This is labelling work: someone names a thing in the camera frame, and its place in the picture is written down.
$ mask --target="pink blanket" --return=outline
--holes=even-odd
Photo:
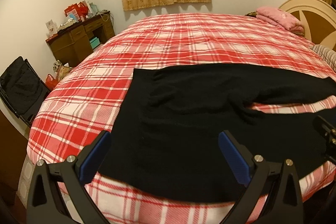
[[[301,21],[288,12],[272,7],[260,7],[257,9],[257,12],[258,19],[264,20],[274,26],[286,29],[295,34],[305,35],[305,29]]]

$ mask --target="bed headboard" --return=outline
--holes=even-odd
[[[322,0],[288,0],[280,9],[302,22],[307,39],[336,50],[336,10],[329,4]]]

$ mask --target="black sweater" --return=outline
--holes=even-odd
[[[266,114],[248,107],[253,102],[314,103],[330,95],[336,95],[331,78],[264,66],[134,69],[99,172],[169,199],[235,201],[244,187],[220,152],[219,133],[229,130],[268,161],[292,159],[303,178],[325,161],[325,141],[312,120],[321,115],[333,123],[336,109]]]

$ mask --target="plaid blanket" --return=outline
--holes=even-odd
[[[336,73],[312,43],[252,17],[174,14],[145,18],[87,57],[50,93],[30,132],[29,158],[47,163],[77,155],[101,130],[110,131],[132,80],[133,68],[246,63],[303,72],[320,78]],[[272,113],[316,112],[336,106],[336,97],[310,105],[253,105]],[[334,179],[330,162],[300,180],[303,199]],[[151,196],[96,174],[86,190],[106,218],[116,223],[218,224],[232,203],[179,203]],[[261,197],[249,221],[266,200]]]

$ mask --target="wooden desk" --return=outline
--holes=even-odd
[[[93,53],[90,39],[98,37],[101,44],[106,43],[115,36],[110,19],[110,13],[96,15],[84,22],[78,22],[64,31],[59,31],[58,36],[47,41],[56,60],[63,64],[69,63],[76,67],[87,56]]]

